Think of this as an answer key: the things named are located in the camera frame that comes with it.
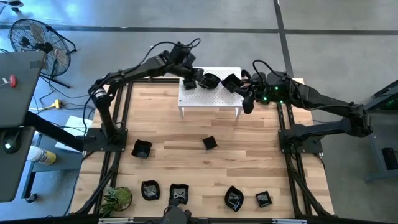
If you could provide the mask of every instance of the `wood grain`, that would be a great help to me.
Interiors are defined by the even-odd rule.
[[[129,187],[133,201],[127,210],[115,216],[161,217],[170,185],[188,184],[189,201],[182,208],[190,209],[194,217],[293,217],[286,164],[277,140],[275,104],[257,104],[252,114],[242,114],[238,121],[230,108],[186,108],[185,119],[181,120],[177,105],[178,84],[134,84],[126,124],[129,138],[116,184]],[[312,124],[309,111],[293,108],[293,112],[296,123]],[[99,114],[95,113],[93,125],[100,123]],[[208,136],[215,137],[216,149],[205,150],[201,140]],[[137,139],[154,144],[150,158],[143,160],[131,155]],[[96,152],[83,162],[72,212],[85,203],[98,185],[103,156]],[[306,154],[303,163],[308,187],[333,213],[322,164],[315,156]],[[159,183],[160,200],[148,202],[142,198],[141,182],[145,180]],[[224,204],[224,195],[232,185],[244,194],[239,212]],[[259,208],[255,194],[265,190],[273,204]],[[304,211],[301,190],[297,193]]]

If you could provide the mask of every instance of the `concrete floor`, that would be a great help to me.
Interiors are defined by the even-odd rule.
[[[49,24],[110,27],[193,27],[277,29],[273,0],[87,0],[23,1],[22,13],[5,8],[0,21],[10,24],[28,17]],[[377,0],[280,0],[286,29],[320,30],[397,30],[397,1]],[[0,47],[12,50],[8,30],[0,30]],[[74,41],[78,52],[60,77],[73,89],[60,90],[71,96],[84,95],[95,79],[118,68],[134,66],[155,43],[163,40],[188,42],[200,37],[202,43],[193,50],[197,67],[241,67],[250,72],[254,59],[267,61],[275,70],[285,70],[278,34],[177,33],[177,32],[61,32]],[[396,35],[287,35],[295,77],[321,93],[356,103],[397,79],[398,50]],[[155,52],[170,49],[158,47]],[[49,92],[39,83],[37,98]],[[71,100],[82,104],[85,99]],[[45,111],[45,119],[66,123],[69,115],[82,111]],[[313,118],[321,121],[338,119],[321,111]],[[374,170],[368,139],[347,135],[327,136],[322,140],[326,176],[335,213],[340,217],[398,223],[397,179],[370,184],[363,179]],[[0,204],[0,220],[63,215],[72,196],[78,171],[41,173],[33,192],[40,200],[28,204],[17,198]]]

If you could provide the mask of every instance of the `fan guard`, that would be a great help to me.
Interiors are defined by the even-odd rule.
[[[16,52],[41,50],[47,54],[48,67],[41,74],[54,77],[68,70],[71,52],[64,37],[51,26],[34,19],[19,19],[12,25],[9,38]]]

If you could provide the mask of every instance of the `plant pot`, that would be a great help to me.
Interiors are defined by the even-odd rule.
[[[117,190],[117,189],[123,189],[123,188],[125,188],[125,187],[116,187],[116,190]],[[130,207],[131,202],[132,202],[132,193],[131,193],[131,195],[130,195],[129,203],[128,203],[127,205],[125,205],[124,207],[122,207],[121,209],[115,210],[115,212],[121,212],[121,211],[126,210],[128,207]]]

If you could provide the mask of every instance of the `fan stand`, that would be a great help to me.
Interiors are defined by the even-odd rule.
[[[47,79],[47,80],[49,80],[49,81],[55,82],[56,84],[61,85],[61,86],[64,86],[64,87],[66,87],[66,88],[70,88],[70,86],[68,86],[68,85],[66,85],[66,84],[64,84],[64,83],[62,83],[62,82],[60,82],[60,81],[54,79],[54,71],[55,71],[55,67],[57,66],[57,64],[58,64],[58,60],[55,59],[55,61],[54,61],[54,66],[52,67],[52,71],[51,71],[50,77],[47,77],[47,76],[45,76],[45,75],[40,75],[40,77],[45,78],[45,79]]]

